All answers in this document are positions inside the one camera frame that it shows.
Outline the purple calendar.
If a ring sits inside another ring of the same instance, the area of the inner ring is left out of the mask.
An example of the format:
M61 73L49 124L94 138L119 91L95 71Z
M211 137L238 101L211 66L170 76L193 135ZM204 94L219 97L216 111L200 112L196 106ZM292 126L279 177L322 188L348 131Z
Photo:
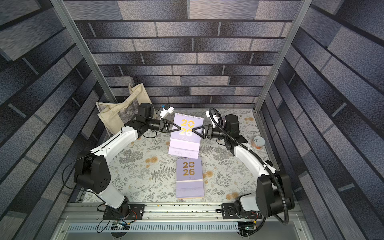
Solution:
M176 198L193 199L204 196L202 160L177 159Z
M176 113L174 123L179 125L181 130L171 133L169 154L182 158L197 159L202 138L193 133L192 129L202 126L204 119Z

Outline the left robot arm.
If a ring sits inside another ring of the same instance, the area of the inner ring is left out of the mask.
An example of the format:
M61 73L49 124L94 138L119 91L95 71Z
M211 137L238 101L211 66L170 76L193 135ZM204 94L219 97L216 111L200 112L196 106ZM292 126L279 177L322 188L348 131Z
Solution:
M181 127L165 118L155 119L153 105L143 103L115 135L100 146L81 152L74 161L74 182L102 200L106 206L104 220L125 220L133 212L129 199L112 184L110 165L126 146L149 130L168 134Z

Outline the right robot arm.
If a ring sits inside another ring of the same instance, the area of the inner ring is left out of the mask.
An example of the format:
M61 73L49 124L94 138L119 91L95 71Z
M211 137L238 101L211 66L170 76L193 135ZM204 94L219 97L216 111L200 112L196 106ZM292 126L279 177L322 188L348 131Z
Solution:
M283 225L289 223L289 210L295 207L289 176L264 161L240 133L236 115L222 116L214 108L206 111L210 125L193 128L192 132L202 139L221 139L233 156L249 169L257 180L254 194L242 195L235 200L235 211L241 218L251 213L275 217Z

